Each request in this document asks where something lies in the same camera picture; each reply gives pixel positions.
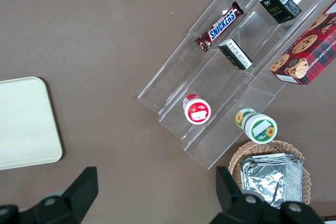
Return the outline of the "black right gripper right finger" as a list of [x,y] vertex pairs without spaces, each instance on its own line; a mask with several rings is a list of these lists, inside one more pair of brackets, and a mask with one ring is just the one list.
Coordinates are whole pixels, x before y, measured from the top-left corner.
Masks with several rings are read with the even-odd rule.
[[283,223],[280,210],[255,195],[242,193],[225,166],[216,167],[216,195],[222,212],[211,223]]

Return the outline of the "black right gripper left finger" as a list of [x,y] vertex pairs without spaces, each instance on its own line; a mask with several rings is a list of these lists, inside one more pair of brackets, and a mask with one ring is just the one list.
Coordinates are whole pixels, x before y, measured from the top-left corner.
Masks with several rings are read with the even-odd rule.
[[96,167],[86,167],[60,195],[51,195],[21,212],[20,223],[81,223],[98,195]]

